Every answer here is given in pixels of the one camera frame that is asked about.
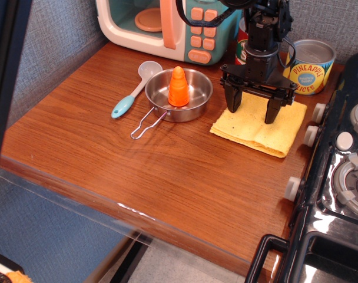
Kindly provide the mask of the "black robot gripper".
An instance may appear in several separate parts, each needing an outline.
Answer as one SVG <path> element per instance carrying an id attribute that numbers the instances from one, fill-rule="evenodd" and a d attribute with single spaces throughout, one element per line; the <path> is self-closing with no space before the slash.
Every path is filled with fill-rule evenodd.
<path id="1" fill-rule="evenodd" d="M 227 108 L 235 113 L 241 104 L 242 93 L 248 92 L 267 98 L 267 111 L 264 122 L 274 123 L 281 107 L 291 105 L 297 84 L 284 77 L 279 66 L 283 67 L 280 51 L 246 49 L 244 65 L 224 64 L 221 85 L 224 87 Z"/>

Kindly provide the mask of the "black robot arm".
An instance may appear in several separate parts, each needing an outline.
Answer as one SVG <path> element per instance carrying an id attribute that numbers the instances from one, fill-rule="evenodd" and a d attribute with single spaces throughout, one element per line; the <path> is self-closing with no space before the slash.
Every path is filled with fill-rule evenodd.
<path id="1" fill-rule="evenodd" d="M 280 58 L 280 44 L 289 39 L 293 18 L 288 1 L 236 1 L 229 2 L 233 8 L 244 11 L 246 32 L 246 63 L 224 65 L 221 70 L 221 85 L 227 108 L 235 113 L 241 105 L 244 92 L 266 98 L 265 122 L 275 121 L 280 109 L 291 105 L 298 85 L 280 71 L 293 64 L 284 64 Z"/>

